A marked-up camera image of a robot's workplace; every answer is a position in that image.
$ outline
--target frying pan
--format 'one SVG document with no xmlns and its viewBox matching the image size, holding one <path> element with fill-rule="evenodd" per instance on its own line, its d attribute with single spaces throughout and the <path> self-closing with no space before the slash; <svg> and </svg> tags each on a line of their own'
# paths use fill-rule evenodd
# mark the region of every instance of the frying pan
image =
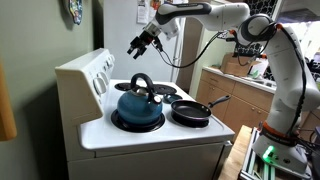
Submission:
<svg viewBox="0 0 320 180">
<path fill-rule="evenodd" d="M 171 116 L 175 121 L 190 127 L 205 127 L 211 116 L 210 108 L 229 99 L 230 96 L 220 97 L 209 102 L 208 107 L 195 101 L 176 100 L 171 103 Z"/>
</svg>

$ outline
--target teal kettle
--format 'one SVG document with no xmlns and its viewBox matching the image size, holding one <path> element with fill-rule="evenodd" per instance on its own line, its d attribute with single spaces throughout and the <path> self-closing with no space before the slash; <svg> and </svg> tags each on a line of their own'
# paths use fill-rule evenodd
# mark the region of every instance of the teal kettle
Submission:
<svg viewBox="0 0 320 180">
<path fill-rule="evenodd" d="M 143 79 L 147 87 L 136 86 Z M 152 80 L 143 73 L 131 78 L 131 90 L 118 100 L 117 110 L 123 121 L 134 125 L 148 125 L 156 122 L 162 113 L 162 99 L 155 95 Z"/>
</svg>

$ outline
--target wire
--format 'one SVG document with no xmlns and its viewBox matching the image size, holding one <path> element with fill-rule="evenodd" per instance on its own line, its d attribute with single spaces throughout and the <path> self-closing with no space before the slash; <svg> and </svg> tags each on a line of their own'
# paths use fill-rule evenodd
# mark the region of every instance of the wire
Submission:
<svg viewBox="0 0 320 180">
<path fill-rule="evenodd" d="M 313 131 L 309 136 L 309 142 L 312 142 L 312 136 L 314 135 L 315 131 Z"/>
<path fill-rule="evenodd" d="M 203 55 L 203 53 L 207 50 L 208 46 L 212 43 L 212 41 L 215 40 L 220 34 L 222 34 L 222 32 L 217 32 L 215 35 L 213 35 L 213 36 L 211 37 L 211 39 L 209 40 L 209 42 L 206 44 L 206 46 L 202 49 L 202 51 L 200 52 L 200 54 L 196 57 L 196 59 L 195 59 L 194 61 L 192 61 L 191 63 L 189 63 L 189 64 L 187 64 L 187 65 L 183 65 L 183 66 L 176 66 L 176 65 L 174 65 L 173 62 L 170 60 L 170 57 L 169 57 L 169 55 L 167 54 L 167 52 L 166 52 L 166 51 L 163 51 L 163 53 L 167 56 L 167 59 L 168 59 L 169 62 L 170 62 L 170 63 L 168 63 L 168 62 L 163 58 L 163 56 L 162 56 L 162 54 L 161 54 L 161 51 L 160 51 L 159 49 L 157 49 L 153 44 L 152 44 L 152 45 L 153 45 L 153 47 L 159 52 L 162 60 L 163 60 L 166 64 L 168 64 L 169 66 L 175 67 L 175 68 L 186 68 L 186 67 L 189 67 L 189 66 L 193 65 L 194 63 L 196 63 L 196 62 L 200 59 L 200 57 Z"/>
<path fill-rule="evenodd" d="M 285 30 L 284 28 L 281 28 L 282 32 L 287 36 L 287 38 L 289 39 L 289 41 L 291 42 L 293 48 L 294 48 L 294 51 L 295 51 L 295 54 L 298 58 L 298 62 L 300 64 L 300 67 L 301 67 L 301 71 L 302 71 L 302 93 L 301 93 L 301 96 L 299 98 L 299 101 L 298 101 L 298 105 L 297 105 L 297 109 L 296 109 L 296 113 L 295 113 L 295 117 L 292 121 L 292 124 L 290 126 L 290 128 L 288 129 L 287 131 L 287 135 L 290 135 L 290 133 L 292 132 L 293 130 L 293 127 L 294 125 L 297 123 L 299 117 L 300 117 L 300 114 L 301 114 L 301 110 L 302 110 L 302 104 L 303 104 L 303 101 L 304 101 L 304 95 L 305 95 L 305 92 L 306 92 L 306 85 L 307 85 L 307 77 L 306 77 L 306 72 L 304 70 L 304 61 L 303 59 L 301 58 L 301 54 L 298 50 L 298 47 L 295 45 L 294 43 L 294 40 L 292 39 L 292 37 L 289 35 L 289 33 L 287 32 L 287 30 Z"/>
<path fill-rule="evenodd" d="M 313 153 L 315 153 L 316 155 L 320 156 L 320 153 L 317 152 L 317 150 L 315 150 L 314 148 L 318 147 L 320 148 L 320 144 L 316 144 L 316 143 L 310 143 L 306 140 L 303 140 L 301 138 L 299 138 L 298 141 L 301 145 L 303 145 L 304 147 L 306 147 L 307 149 L 309 149 L 310 151 L 312 151 Z"/>
<path fill-rule="evenodd" d="M 268 35 L 268 33 L 267 33 L 267 34 L 265 34 L 265 36 L 261 36 L 267 29 L 270 29 L 271 27 L 273 27 L 274 31 L 273 31 L 270 35 Z M 240 66 L 246 66 L 246 65 L 249 64 L 250 61 L 252 61 L 253 59 L 256 59 L 256 57 L 257 57 L 258 55 L 260 55 L 261 53 L 263 53 L 263 51 L 264 51 L 264 50 L 266 49 L 266 47 L 268 46 L 270 39 L 276 34 L 276 32 L 277 32 L 276 23 L 275 23 L 275 22 L 272 22 L 272 23 L 270 23 L 268 26 L 266 26 L 265 28 L 263 28 L 263 29 L 260 31 L 260 33 L 256 36 L 256 38 L 255 38 L 254 40 L 252 40 L 251 42 L 249 42 L 249 44 L 247 44 L 247 45 L 242 45 L 242 44 L 239 43 L 238 37 L 237 37 L 237 33 L 235 32 L 235 33 L 234 33 L 235 42 L 236 42 L 235 50 L 237 51 L 237 58 L 238 58 L 238 63 L 239 63 L 239 65 L 240 65 Z M 249 48 L 254 42 L 259 41 L 259 39 L 268 39 L 268 40 L 266 41 L 266 44 L 264 45 L 264 48 L 263 48 L 261 51 L 259 51 L 259 53 L 254 54 L 253 57 L 252 57 L 251 59 L 249 59 L 246 63 L 241 64 L 241 62 L 240 62 L 239 46 L 241 45 L 241 46 L 243 46 L 244 48 Z"/>
</svg>

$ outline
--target cabinet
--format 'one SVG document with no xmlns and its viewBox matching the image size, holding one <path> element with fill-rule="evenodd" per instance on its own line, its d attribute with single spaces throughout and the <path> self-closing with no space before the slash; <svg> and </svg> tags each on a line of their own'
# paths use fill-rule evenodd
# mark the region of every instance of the cabinet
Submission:
<svg viewBox="0 0 320 180">
<path fill-rule="evenodd" d="M 258 127 L 259 123 L 266 120 L 267 117 L 268 112 L 232 96 L 223 122 L 238 134 L 242 125 Z"/>
<path fill-rule="evenodd" d="M 242 125 L 258 127 L 267 119 L 273 94 L 244 83 L 202 70 L 196 100 L 202 104 L 229 95 L 230 100 L 216 105 L 212 114 L 230 127 L 235 137 Z"/>
<path fill-rule="evenodd" d="M 234 81 L 203 71 L 199 82 L 196 101 L 203 105 L 213 102 L 222 96 L 231 96 Z M 224 119 L 229 101 L 219 103 L 211 108 L 211 113 L 218 119 Z"/>
</svg>

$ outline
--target stove knob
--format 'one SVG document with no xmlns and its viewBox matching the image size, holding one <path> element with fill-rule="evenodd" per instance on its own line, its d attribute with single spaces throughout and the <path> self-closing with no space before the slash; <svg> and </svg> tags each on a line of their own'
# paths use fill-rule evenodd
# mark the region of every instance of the stove knob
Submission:
<svg viewBox="0 0 320 180">
<path fill-rule="evenodd" d="M 109 78 L 107 77 L 107 75 L 104 72 L 99 72 L 97 74 L 97 76 L 101 79 L 103 79 L 104 83 L 106 84 L 106 86 L 109 84 Z"/>
<path fill-rule="evenodd" d="M 110 59 L 111 59 L 112 63 L 114 63 L 115 59 L 114 59 L 114 56 L 112 54 L 110 54 Z"/>
<path fill-rule="evenodd" d="M 106 63 L 107 63 L 107 66 L 109 69 L 112 68 L 113 67 L 113 58 L 111 56 L 108 56 Z"/>
<path fill-rule="evenodd" d="M 105 85 L 102 78 L 99 78 L 99 77 L 94 78 L 93 79 L 93 86 L 94 86 L 98 95 L 101 95 L 107 91 L 106 85 Z"/>
</svg>

